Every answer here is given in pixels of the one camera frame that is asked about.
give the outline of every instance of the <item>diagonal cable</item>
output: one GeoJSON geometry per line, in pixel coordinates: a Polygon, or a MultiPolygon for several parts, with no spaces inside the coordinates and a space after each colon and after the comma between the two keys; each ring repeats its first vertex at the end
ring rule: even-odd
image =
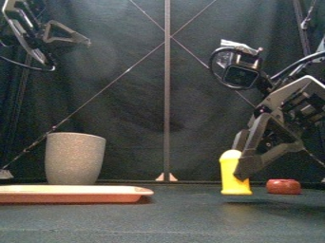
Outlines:
{"type": "MultiPolygon", "coordinates": [[[[147,12],[140,8],[140,6],[134,3],[133,0],[129,0],[129,2],[134,5],[137,10],[145,15],[145,17],[152,21],[152,23],[159,27],[161,31],[164,31],[163,27],[159,25],[159,23],[155,21],[155,19],[147,14],[147,12]]],[[[181,47],[181,49],[189,54],[189,56],[199,62],[199,64],[208,69],[208,66],[205,63],[196,57],[196,55],[187,49],[187,47],[175,39],[175,35],[179,33],[179,31],[196,19],[201,13],[205,11],[205,9],[212,5],[215,0],[212,0],[207,6],[203,7],[203,9],[193,15],[193,17],[180,26],[180,28],[169,35],[169,38],[172,41],[181,47]]],[[[249,106],[255,107],[255,105],[247,100],[247,98],[235,90],[236,94],[240,96],[240,98],[249,104],[249,106]]]]}
{"type": "Polygon", "coordinates": [[[128,69],[96,92],[96,94],[70,112],[70,114],[50,127],[50,129],[41,134],[37,139],[26,146],[22,151],[14,156],[14,158],[1,167],[0,170],[6,169],[6,167],[15,162],[30,150],[45,140],[46,135],[56,131],[56,129],[68,121],[68,119],[96,99],[96,97],[124,77],[124,75],[147,59],[147,57],[163,46],[161,42],[129,67],[128,69]]]}

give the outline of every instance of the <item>floor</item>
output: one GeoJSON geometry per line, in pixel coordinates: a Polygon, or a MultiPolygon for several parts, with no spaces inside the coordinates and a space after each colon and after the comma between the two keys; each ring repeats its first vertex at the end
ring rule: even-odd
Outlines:
{"type": "Polygon", "coordinates": [[[2,205],[0,242],[325,242],[325,191],[223,196],[217,185],[138,185],[132,204],[2,205]]]}

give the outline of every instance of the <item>ceramic cup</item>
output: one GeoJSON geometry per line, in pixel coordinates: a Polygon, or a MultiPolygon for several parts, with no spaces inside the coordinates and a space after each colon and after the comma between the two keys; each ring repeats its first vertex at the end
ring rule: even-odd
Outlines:
{"type": "Polygon", "coordinates": [[[102,164],[105,139],[81,133],[48,134],[45,177],[52,185],[90,185],[102,164]]]}

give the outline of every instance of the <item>yellow object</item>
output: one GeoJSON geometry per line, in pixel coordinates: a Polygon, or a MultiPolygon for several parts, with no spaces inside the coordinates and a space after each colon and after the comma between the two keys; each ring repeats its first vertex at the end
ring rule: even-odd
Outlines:
{"type": "Polygon", "coordinates": [[[237,166],[240,152],[237,150],[225,151],[220,158],[220,178],[221,178],[221,195],[252,195],[249,191],[248,178],[240,181],[233,176],[237,166]]]}

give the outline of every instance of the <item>wooden tray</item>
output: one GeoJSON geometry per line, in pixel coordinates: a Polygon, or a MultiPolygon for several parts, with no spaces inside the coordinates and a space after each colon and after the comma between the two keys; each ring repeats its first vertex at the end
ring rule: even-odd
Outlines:
{"type": "Polygon", "coordinates": [[[136,186],[5,185],[0,186],[0,204],[130,203],[151,196],[136,186]]]}

